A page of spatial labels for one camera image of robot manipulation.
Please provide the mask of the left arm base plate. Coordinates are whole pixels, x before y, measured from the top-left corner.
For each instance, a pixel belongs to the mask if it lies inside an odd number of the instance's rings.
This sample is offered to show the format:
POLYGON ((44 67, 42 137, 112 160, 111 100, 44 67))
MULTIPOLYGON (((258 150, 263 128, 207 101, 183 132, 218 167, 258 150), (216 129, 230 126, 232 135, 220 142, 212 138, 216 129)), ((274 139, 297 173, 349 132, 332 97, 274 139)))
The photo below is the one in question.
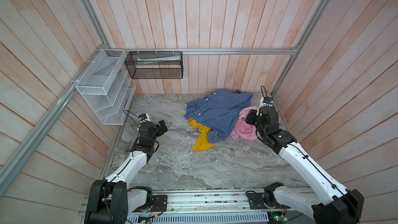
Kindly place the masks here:
POLYGON ((155 212, 165 212, 167 210, 167 195, 155 195, 148 197, 148 207, 149 211, 155 212))

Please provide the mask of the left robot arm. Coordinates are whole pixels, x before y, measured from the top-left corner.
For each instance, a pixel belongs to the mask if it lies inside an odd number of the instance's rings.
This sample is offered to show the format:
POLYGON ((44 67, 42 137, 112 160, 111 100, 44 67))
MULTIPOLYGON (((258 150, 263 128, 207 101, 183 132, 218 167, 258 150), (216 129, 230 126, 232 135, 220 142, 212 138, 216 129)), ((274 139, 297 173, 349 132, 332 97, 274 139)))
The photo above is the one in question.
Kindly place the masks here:
POLYGON ((129 187, 138 172, 148 163, 158 150, 157 138, 168 131, 164 120, 154 123, 142 120, 138 136, 129 156, 122 165, 103 180, 96 180, 90 189, 85 224, 124 224, 129 213, 153 209, 150 187, 129 187))

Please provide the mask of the pink cloth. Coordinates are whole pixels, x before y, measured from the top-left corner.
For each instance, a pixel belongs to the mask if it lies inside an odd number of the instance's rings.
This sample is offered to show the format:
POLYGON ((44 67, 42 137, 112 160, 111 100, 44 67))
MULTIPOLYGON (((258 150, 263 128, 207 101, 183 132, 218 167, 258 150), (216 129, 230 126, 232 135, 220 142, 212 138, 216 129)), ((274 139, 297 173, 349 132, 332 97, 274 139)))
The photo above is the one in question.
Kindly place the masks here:
POLYGON ((234 140, 236 140, 239 137, 248 141, 254 141, 257 139, 255 126, 246 123, 246 118, 248 117, 249 113, 252 110, 257 112, 258 107, 256 106, 247 107, 239 112, 239 116, 238 119, 236 120, 235 127, 232 133, 230 134, 230 136, 234 140))

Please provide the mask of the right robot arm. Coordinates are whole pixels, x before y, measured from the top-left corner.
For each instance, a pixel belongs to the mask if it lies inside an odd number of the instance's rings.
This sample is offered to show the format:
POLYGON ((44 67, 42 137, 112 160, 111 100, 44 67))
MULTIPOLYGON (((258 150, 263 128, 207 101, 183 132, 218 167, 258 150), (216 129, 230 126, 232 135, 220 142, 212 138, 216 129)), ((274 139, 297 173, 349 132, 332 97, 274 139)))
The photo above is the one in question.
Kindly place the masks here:
POLYGON ((263 206, 268 209, 288 206, 317 224, 359 224, 364 196, 328 174, 290 132, 279 127, 278 120, 278 112, 269 104, 251 110, 246 117, 246 123, 255 127, 257 138, 286 160, 305 179, 313 194, 302 194, 282 183, 273 183, 264 188, 263 206))

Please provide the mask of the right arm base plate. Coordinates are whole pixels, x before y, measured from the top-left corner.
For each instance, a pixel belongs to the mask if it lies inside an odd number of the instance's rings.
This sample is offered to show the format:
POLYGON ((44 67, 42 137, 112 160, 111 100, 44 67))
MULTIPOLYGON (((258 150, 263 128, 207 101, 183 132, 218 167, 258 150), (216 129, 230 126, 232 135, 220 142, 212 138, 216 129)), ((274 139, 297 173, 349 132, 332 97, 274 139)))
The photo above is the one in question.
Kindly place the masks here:
POLYGON ((279 204, 272 193, 257 193, 255 191, 247 191, 245 195, 249 201, 250 209, 286 209, 290 208, 286 205, 279 204))

